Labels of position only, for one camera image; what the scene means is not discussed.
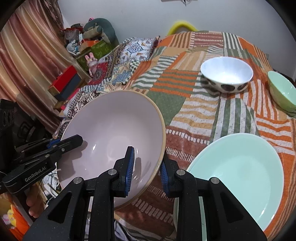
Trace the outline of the person's left hand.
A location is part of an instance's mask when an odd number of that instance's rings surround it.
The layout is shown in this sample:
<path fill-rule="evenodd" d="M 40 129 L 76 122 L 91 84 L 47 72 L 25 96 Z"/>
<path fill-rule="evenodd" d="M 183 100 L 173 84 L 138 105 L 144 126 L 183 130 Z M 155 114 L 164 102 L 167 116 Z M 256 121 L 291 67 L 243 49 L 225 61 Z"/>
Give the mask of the person's left hand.
<path fill-rule="evenodd" d="M 29 215 L 34 218 L 38 218 L 44 211 L 44 202 L 37 184 L 30 187 L 27 193 L 26 204 L 29 206 Z"/>

